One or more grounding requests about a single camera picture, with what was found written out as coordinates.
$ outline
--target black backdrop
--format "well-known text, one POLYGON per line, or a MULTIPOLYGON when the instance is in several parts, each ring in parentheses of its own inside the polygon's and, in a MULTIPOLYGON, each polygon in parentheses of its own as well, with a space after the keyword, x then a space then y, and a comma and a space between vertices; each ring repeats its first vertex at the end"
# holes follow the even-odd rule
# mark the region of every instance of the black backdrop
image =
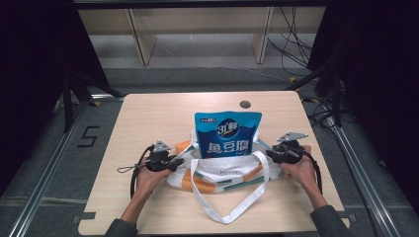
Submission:
MULTIPOLYGON (((309 69, 326 62, 360 6, 360 1, 330 2, 309 69)), ((363 7, 367 14, 344 46, 347 58, 337 69, 359 122, 419 214, 419 2, 368 1, 363 7)))
POLYGON ((65 75, 84 72, 108 85, 77 11, 27 2, 0 1, 0 195, 31 157, 65 75))

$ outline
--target package label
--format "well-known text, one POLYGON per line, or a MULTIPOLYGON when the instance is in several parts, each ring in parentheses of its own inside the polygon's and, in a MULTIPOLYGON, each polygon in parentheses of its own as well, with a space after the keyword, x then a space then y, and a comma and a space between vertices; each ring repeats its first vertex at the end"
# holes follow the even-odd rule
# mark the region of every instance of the package label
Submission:
POLYGON ((261 113, 196 113, 195 126, 202 158, 249 155, 261 113))

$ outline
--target table surface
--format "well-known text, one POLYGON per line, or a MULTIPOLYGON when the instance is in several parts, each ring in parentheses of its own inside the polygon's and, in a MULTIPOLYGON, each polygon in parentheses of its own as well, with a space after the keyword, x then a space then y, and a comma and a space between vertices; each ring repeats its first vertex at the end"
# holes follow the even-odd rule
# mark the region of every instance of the table surface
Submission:
MULTIPOLYGON (((131 172, 117 169, 136 163, 143 150, 161 139, 173 147, 188 140, 195 126, 196 112, 261 112, 260 139, 269 145, 288 131, 308 133, 299 141, 312 147, 312 156, 322 172, 324 196, 338 211, 342 202, 324 162, 310 123, 296 92, 215 92, 135 94, 126 96, 104 155, 85 212, 94 219, 81 220, 82 235, 103 235, 129 203, 131 172), (249 101, 250 109, 242 109, 249 101)), ((257 187, 212 195, 205 199, 221 214, 227 215, 257 187)), ((137 221, 139 234, 273 233, 313 231, 310 201, 294 180, 280 176, 267 191, 235 222, 223 225, 210 219, 191 192, 160 182, 137 221)))

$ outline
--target hand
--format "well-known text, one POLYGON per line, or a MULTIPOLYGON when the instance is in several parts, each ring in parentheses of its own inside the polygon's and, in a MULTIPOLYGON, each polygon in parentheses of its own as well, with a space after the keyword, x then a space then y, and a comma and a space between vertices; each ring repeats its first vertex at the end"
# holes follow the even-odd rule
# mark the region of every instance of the hand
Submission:
POLYGON ((158 183, 164 178, 169 176, 170 170, 163 170, 160 172, 152 172, 143 165, 136 176, 136 185, 134 195, 147 195, 151 194, 156 188, 158 183))
POLYGON ((170 175, 170 170, 164 170, 160 172, 149 171, 145 166, 139 169, 138 175, 136 176, 136 189, 133 194, 132 200, 126 207, 121 220, 124 220, 131 225, 135 225, 138 220, 139 214, 142 211, 151 193, 156 188, 158 183, 166 176, 170 175))
MULTIPOLYGON (((306 152, 311 153, 310 146, 301 146, 306 152)), ((313 164, 307 156, 303 155, 296 164, 282 163, 281 168, 287 173, 286 178, 294 178, 304 189, 316 186, 315 171, 313 164)))
MULTIPOLYGON (((306 152, 311 153, 310 146, 302 146, 302 148, 306 152)), ((293 177, 301 184, 302 188, 310 198, 311 205, 314 209, 327 205, 326 199, 317 187, 315 171, 310 158, 304 155, 298 163, 293 165, 282 163, 281 168, 288 172, 286 174, 286 178, 293 177)))

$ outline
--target sleeve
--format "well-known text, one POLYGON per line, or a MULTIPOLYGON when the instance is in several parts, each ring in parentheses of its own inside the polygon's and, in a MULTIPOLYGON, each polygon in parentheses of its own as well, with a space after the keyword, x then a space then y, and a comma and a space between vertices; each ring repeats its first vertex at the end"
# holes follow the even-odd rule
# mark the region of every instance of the sleeve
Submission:
POLYGON ((121 219, 115 219, 114 222, 112 222, 111 226, 109 227, 108 231, 106 232, 106 237, 136 237, 136 234, 138 231, 136 228, 121 220, 121 219))
POLYGON ((318 233, 322 237, 353 237, 335 208, 325 205, 310 214, 318 233))

